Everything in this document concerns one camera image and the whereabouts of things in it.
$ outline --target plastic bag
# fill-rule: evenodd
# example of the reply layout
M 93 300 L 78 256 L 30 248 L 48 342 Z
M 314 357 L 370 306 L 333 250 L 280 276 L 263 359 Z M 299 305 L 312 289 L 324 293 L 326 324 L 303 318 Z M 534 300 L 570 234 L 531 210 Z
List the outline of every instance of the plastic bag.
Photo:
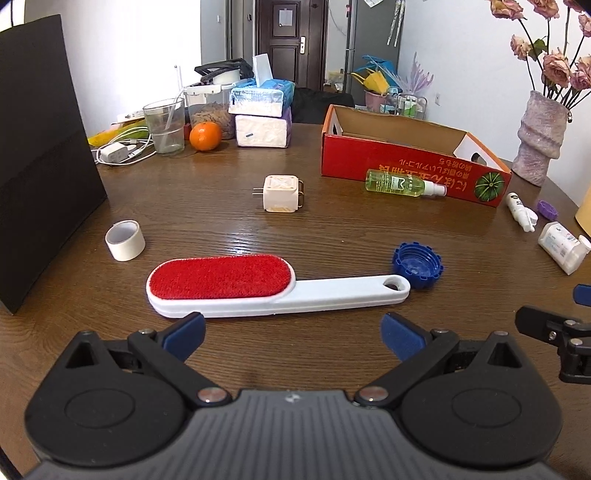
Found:
M 388 82 L 388 85 L 391 87 L 400 87 L 394 78 L 394 75 L 396 75 L 396 69 L 394 68 L 394 65 L 391 61 L 374 57 L 372 55 L 363 55 L 361 58 L 367 60 L 368 62 L 363 67 L 355 70 L 356 72 L 361 72 L 365 69 L 377 70 L 382 72 L 384 78 L 386 78 L 386 81 Z

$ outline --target purple bottle cap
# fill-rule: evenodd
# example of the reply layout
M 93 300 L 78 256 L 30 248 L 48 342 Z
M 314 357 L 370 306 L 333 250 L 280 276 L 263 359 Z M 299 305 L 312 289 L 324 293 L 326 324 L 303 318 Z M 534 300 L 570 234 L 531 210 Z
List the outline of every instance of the purple bottle cap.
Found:
M 537 210 L 542 217 L 547 218 L 551 222 L 558 218 L 558 212 L 556 209 L 544 200 L 540 200 L 538 202 Z

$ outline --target wooden table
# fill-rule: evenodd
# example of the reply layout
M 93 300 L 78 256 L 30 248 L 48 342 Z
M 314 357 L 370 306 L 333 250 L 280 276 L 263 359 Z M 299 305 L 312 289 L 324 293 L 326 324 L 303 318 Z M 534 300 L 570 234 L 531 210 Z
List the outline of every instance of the wooden table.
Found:
M 431 329 L 446 327 L 483 339 L 514 327 L 524 304 L 585 318 L 572 288 L 591 275 L 591 260 L 565 275 L 524 233 L 506 206 L 494 209 L 451 198 L 414 199 L 366 192 L 362 182 L 320 176 L 320 126 L 295 125 L 287 150 L 238 149 L 174 158 L 153 157 L 132 167 L 100 168 L 109 194 L 72 236 L 15 316 L 0 314 L 0 445 L 17 468 L 36 463 L 23 426 L 35 388 L 72 336 L 92 329 L 104 339 L 142 327 L 162 329 L 145 282 L 154 267 L 180 257 L 280 255 L 301 280 L 390 272 L 401 242 L 431 245 L 445 272 L 428 291 L 412 291 L 396 311 Z M 267 213 L 252 188 L 269 174 L 294 174 L 305 183 L 297 213 Z M 511 190 L 527 205 L 540 198 L 582 233 L 574 204 L 547 181 L 539 189 L 514 176 Z M 116 262 L 107 229 L 137 220 L 145 251 Z M 378 325 L 388 307 L 208 322 L 203 346 L 188 360 L 233 393 L 241 388 L 331 389 L 352 393 L 396 365 Z M 591 387 L 558 380 L 555 349 L 517 334 L 558 398 L 564 427 L 551 465 L 572 479 L 591 478 L 588 438 Z

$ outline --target masking tape roll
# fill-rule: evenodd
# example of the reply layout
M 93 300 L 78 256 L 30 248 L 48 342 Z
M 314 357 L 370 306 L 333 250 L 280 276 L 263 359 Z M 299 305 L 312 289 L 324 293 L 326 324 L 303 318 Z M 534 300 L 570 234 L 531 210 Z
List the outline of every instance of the masking tape roll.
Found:
M 146 246 L 142 230 L 135 220 L 117 222 L 105 235 L 105 242 L 115 260 L 127 262 L 137 257 Z

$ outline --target power adapter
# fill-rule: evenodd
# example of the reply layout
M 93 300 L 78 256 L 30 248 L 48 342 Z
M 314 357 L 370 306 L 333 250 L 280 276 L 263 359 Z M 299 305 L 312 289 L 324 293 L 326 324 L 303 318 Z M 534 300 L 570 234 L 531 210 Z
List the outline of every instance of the power adapter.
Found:
M 100 160 L 104 163 L 121 163 L 127 160 L 129 149 L 122 143 L 115 142 L 100 149 Z

